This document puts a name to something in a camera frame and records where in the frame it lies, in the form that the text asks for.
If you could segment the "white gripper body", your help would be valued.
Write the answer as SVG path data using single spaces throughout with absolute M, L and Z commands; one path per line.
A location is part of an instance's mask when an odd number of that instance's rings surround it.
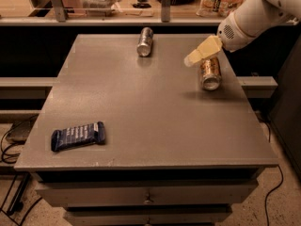
M 290 18 L 291 0 L 245 0 L 219 25 L 217 36 L 230 52 L 240 50 L 260 34 Z

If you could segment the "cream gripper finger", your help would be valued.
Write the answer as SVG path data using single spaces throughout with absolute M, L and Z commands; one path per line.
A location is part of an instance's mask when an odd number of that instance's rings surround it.
M 211 35 L 185 57 L 184 65 L 186 67 L 197 66 L 201 62 L 217 55 L 221 51 L 222 46 L 221 39 L 216 35 Z

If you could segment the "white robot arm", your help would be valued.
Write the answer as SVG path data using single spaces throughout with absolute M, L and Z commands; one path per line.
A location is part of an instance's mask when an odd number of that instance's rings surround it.
M 220 23 L 215 35 L 185 57 L 184 65 L 197 66 L 222 48 L 242 49 L 267 29 L 293 19 L 301 19 L 301 0 L 245 0 Z

